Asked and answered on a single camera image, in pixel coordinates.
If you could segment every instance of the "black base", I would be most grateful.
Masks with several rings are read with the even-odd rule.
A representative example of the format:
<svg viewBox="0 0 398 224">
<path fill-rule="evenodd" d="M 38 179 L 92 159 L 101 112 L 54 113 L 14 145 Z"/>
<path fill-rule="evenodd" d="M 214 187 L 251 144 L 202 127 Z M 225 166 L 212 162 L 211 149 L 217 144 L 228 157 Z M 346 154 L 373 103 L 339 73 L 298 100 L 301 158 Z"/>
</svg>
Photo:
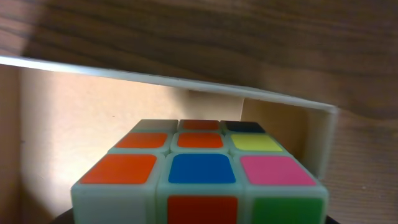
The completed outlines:
<svg viewBox="0 0 398 224">
<path fill-rule="evenodd" d="M 50 224 L 75 224 L 75 221 L 73 220 L 73 210 L 69 209 L 66 211 L 64 214 L 58 216 L 54 221 L 52 221 Z M 336 222 L 334 219 L 328 217 L 326 219 L 325 224 L 339 224 Z"/>
</svg>

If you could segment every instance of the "beige wall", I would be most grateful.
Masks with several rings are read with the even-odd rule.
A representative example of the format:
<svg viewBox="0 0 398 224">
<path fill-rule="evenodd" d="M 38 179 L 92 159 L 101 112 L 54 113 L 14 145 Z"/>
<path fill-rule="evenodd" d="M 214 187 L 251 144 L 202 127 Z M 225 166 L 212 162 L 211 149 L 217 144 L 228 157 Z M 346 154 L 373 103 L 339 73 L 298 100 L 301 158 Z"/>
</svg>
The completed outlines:
<svg viewBox="0 0 398 224">
<path fill-rule="evenodd" d="M 0 65 L 0 223 L 19 223 L 19 76 Z"/>
<path fill-rule="evenodd" d="M 70 187 L 140 119 L 239 120 L 243 99 L 165 86 L 23 69 L 25 223 L 71 207 Z"/>
</svg>

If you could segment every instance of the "wooden surface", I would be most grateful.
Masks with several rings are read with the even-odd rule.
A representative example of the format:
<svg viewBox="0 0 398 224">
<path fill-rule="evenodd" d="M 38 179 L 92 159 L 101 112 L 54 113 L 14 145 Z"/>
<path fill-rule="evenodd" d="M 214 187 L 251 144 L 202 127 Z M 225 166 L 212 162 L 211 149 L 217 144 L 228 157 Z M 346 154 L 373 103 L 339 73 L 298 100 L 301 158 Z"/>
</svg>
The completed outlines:
<svg viewBox="0 0 398 224">
<path fill-rule="evenodd" d="M 398 2 L 0 0 L 0 54 L 217 80 L 342 108 L 341 223 L 398 223 Z"/>
</svg>

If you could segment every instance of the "rubik's cube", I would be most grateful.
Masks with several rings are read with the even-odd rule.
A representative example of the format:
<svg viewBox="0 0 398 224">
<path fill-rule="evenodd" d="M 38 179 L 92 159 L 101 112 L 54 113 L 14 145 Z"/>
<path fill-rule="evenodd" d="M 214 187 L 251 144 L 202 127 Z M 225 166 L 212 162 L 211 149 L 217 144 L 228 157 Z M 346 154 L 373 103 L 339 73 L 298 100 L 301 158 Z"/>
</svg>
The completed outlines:
<svg viewBox="0 0 398 224">
<path fill-rule="evenodd" d="M 77 224 L 321 224 L 328 191 L 255 122 L 143 119 L 71 189 Z"/>
</svg>

